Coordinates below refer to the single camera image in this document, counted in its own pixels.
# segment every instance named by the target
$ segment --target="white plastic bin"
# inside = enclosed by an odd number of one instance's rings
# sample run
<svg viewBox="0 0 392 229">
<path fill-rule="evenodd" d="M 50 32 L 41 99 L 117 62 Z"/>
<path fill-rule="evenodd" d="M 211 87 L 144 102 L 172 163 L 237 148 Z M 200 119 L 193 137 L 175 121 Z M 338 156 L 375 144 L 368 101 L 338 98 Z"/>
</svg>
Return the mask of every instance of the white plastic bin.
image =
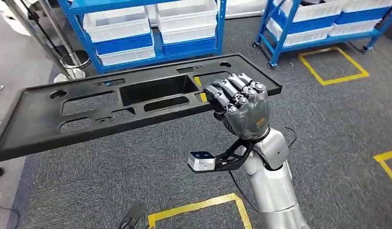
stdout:
<svg viewBox="0 0 392 229">
<path fill-rule="evenodd" d="M 216 23 L 218 8 L 214 0 L 181 0 L 156 5 L 160 30 L 197 27 Z"/>
<path fill-rule="evenodd" d="M 349 0 L 346 1 L 342 10 L 347 13 L 390 6 L 392 6 L 392 0 Z"/>
<path fill-rule="evenodd" d="M 293 22 L 306 21 L 316 18 L 323 18 L 328 16 L 338 15 L 342 12 L 343 4 L 346 0 L 326 0 L 325 3 L 315 4 L 311 6 L 299 6 Z M 273 0 L 275 5 L 279 5 L 282 0 Z M 289 16 L 293 0 L 286 0 L 280 7 L 285 13 L 286 17 Z"/>
<path fill-rule="evenodd" d="M 108 54 L 103 54 L 98 56 L 102 60 L 102 64 L 104 66 L 153 58 L 155 57 L 154 44 L 155 43 L 153 37 L 152 46 L 138 48 L 138 49 L 130 49 L 121 52 L 113 52 L 113 53 L 108 53 Z"/>
<path fill-rule="evenodd" d="M 150 32 L 144 6 L 87 13 L 84 15 L 83 28 L 90 35 L 92 42 Z"/>
<path fill-rule="evenodd" d="M 188 27 L 180 30 L 161 30 L 164 44 L 191 41 L 214 37 L 216 35 L 217 22 L 202 27 Z"/>
<path fill-rule="evenodd" d="M 360 21 L 348 24 L 334 24 L 332 30 L 329 32 L 329 36 L 341 36 L 360 32 L 370 32 L 379 23 L 381 19 L 370 20 L 370 21 Z"/>
<path fill-rule="evenodd" d="M 227 0 L 226 19 L 262 15 L 266 0 Z"/>
<path fill-rule="evenodd" d="M 275 35 L 276 39 L 279 41 L 280 36 L 283 33 L 281 26 L 277 24 L 273 19 L 269 19 L 267 28 L 273 35 Z M 328 32 L 330 32 L 331 29 L 332 26 L 317 30 L 288 34 L 286 36 L 283 46 L 286 47 L 326 39 L 328 36 Z"/>
</svg>

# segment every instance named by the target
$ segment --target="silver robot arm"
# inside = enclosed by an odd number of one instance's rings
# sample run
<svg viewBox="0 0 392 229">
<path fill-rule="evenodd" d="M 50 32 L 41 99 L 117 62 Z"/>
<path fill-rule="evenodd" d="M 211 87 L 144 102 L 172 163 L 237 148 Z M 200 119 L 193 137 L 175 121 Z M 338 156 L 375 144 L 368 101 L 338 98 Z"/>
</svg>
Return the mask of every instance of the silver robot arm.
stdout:
<svg viewBox="0 0 392 229">
<path fill-rule="evenodd" d="M 189 167 L 195 173 L 243 168 L 265 229 L 309 229 L 291 183 L 289 146 L 280 131 L 269 127 L 265 86 L 242 73 L 215 81 L 204 91 L 214 117 L 239 140 L 217 156 L 191 152 Z M 244 151 L 242 156 L 234 153 L 237 148 Z"/>
</svg>

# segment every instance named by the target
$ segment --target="yellow floor tape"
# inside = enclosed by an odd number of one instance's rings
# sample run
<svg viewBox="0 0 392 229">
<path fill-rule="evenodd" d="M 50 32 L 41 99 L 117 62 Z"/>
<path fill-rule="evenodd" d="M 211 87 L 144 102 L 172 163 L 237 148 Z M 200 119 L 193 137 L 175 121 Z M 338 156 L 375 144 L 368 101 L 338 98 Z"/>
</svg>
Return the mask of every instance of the yellow floor tape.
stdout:
<svg viewBox="0 0 392 229">
<path fill-rule="evenodd" d="M 216 198 L 212 198 L 212 199 L 208 199 L 208 200 L 198 202 L 198 203 L 188 204 L 185 206 L 181 206 L 181 207 L 177 207 L 177 208 L 173 208 L 173 209 L 169 209 L 166 211 L 161 211 L 161 212 L 149 215 L 148 216 L 149 228 L 156 229 L 155 225 L 158 220 L 173 217 L 173 216 L 185 213 L 185 212 L 196 211 L 196 210 L 199 210 L 202 208 L 207 208 L 210 206 L 227 203 L 230 201 L 235 201 L 235 203 L 238 207 L 239 213 L 241 215 L 241 220 L 242 220 L 242 223 L 244 224 L 245 229 L 252 229 L 251 223 L 249 221 L 248 213 L 245 210 L 244 203 L 242 202 L 241 198 L 239 198 L 234 193 L 220 196 L 220 197 L 216 197 Z"/>
<path fill-rule="evenodd" d="M 385 161 L 392 159 L 392 151 L 387 152 L 387 153 L 383 153 L 383 154 L 379 154 L 373 157 L 374 160 L 376 160 L 378 163 L 380 163 L 380 165 L 382 166 L 382 168 L 387 172 L 387 174 L 391 177 L 392 179 L 392 170 L 390 167 L 388 167 L 387 163 L 385 163 Z"/>
<path fill-rule="evenodd" d="M 339 51 L 349 62 L 351 62 L 361 73 L 355 74 L 355 75 L 349 75 L 345 77 L 340 77 L 332 80 L 323 80 L 320 75 L 311 67 L 311 65 L 307 62 L 306 59 L 304 59 L 305 56 L 312 55 L 312 54 L 317 54 L 317 53 L 322 53 L 322 52 L 328 52 L 332 50 L 337 50 Z M 321 49 L 321 50 L 316 50 L 312 52 L 305 52 L 305 53 L 300 53 L 299 58 L 301 62 L 309 69 L 311 74 L 314 75 L 314 77 L 318 80 L 318 82 L 325 86 L 325 85 L 330 85 L 330 84 L 335 84 L 335 83 L 342 83 L 342 82 L 347 82 L 351 80 L 356 80 L 360 78 L 365 78 L 369 76 L 369 73 L 362 68 L 354 59 L 352 59 L 347 53 L 345 53 L 342 49 L 338 47 L 332 47 L 332 48 L 327 48 L 327 49 Z"/>
</svg>

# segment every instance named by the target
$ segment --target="rectangular hole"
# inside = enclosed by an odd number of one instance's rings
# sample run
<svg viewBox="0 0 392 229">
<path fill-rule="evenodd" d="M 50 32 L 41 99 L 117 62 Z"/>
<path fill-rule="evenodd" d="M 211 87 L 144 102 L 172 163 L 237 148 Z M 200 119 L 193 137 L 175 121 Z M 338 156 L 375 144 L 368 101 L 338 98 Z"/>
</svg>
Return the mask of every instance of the rectangular hole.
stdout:
<svg viewBox="0 0 392 229">
<path fill-rule="evenodd" d="M 187 75 L 132 84 L 120 88 L 124 106 L 197 91 L 198 87 Z"/>
<path fill-rule="evenodd" d="M 193 66 L 193 67 L 188 67 L 188 68 L 180 68 L 180 69 L 177 69 L 177 71 L 181 74 L 182 73 L 192 73 L 195 71 L 195 69 L 200 69 L 200 68 L 203 68 L 203 67 L 201 65 L 198 65 L 198 66 Z"/>
<path fill-rule="evenodd" d="M 69 100 L 62 106 L 62 115 L 73 115 L 86 111 L 101 109 L 113 106 L 118 103 L 119 98 L 115 91 L 102 94 L 94 94 L 82 99 Z"/>
<path fill-rule="evenodd" d="M 60 132 L 61 133 L 67 133 L 71 132 L 74 130 L 81 130 L 87 128 L 92 122 L 92 119 L 90 118 L 83 118 L 83 119 L 78 119 L 78 120 L 73 120 L 64 123 L 60 127 Z"/>
<path fill-rule="evenodd" d="M 148 111 L 153 111 L 153 110 L 158 110 L 158 109 L 163 109 L 163 108 L 175 108 L 179 106 L 183 106 L 183 104 L 188 104 L 189 100 L 186 97 L 178 97 L 178 98 L 173 98 L 173 99 L 166 99 L 150 104 L 146 104 L 144 106 L 144 110 L 146 112 Z"/>
<path fill-rule="evenodd" d="M 125 79 L 118 79 L 118 80 L 109 80 L 109 81 L 94 83 L 94 85 L 97 85 L 97 86 L 105 85 L 107 87 L 111 87 L 111 86 L 121 85 L 121 84 L 125 84 L 125 83 L 126 83 Z"/>
<path fill-rule="evenodd" d="M 131 118 L 135 116 L 135 111 L 133 108 L 127 108 L 123 110 L 113 111 L 112 112 L 112 121 L 119 121 L 127 118 Z"/>
<path fill-rule="evenodd" d="M 219 72 L 219 73 L 211 73 L 205 75 L 196 75 L 193 77 L 197 84 L 201 84 L 200 86 L 206 87 L 211 84 L 214 80 L 224 80 L 230 75 L 229 72 Z"/>
<path fill-rule="evenodd" d="M 204 92 L 203 93 L 196 93 L 195 96 L 199 102 L 202 102 L 202 103 L 207 102 L 206 93 L 204 93 Z"/>
</svg>

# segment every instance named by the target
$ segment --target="robotic finger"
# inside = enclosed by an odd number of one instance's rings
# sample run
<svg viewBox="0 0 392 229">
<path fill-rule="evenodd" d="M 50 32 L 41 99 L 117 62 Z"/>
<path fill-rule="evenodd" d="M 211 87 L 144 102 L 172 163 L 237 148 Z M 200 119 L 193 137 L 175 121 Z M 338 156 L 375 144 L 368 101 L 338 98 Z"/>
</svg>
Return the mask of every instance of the robotic finger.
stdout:
<svg viewBox="0 0 392 229">
<path fill-rule="evenodd" d="M 237 108 L 230 102 L 222 90 L 209 85 L 203 91 L 206 93 L 207 100 L 216 113 L 224 114 L 227 111 L 237 111 Z"/>
<path fill-rule="evenodd" d="M 245 73 L 241 73 L 238 77 L 259 94 L 266 91 L 266 87 L 263 84 L 253 81 L 249 76 L 245 75 Z"/>
<path fill-rule="evenodd" d="M 216 80 L 212 83 L 214 87 L 220 88 L 224 91 L 227 97 L 233 102 L 237 107 L 241 107 L 246 104 L 248 100 L 246 97 L 240 93 L 237 88 L 235 88 L 228 79 Z"/>
<path fill-rule="evenodd" d="M 257 92 L 249 87 L 248 84 L 242 81 L 236 74 L 231 74 L 227 79 L 235 88 L 237 88 L 244 96 L 248 97 L 249 99 L 257 95 Z"/>
</svg>

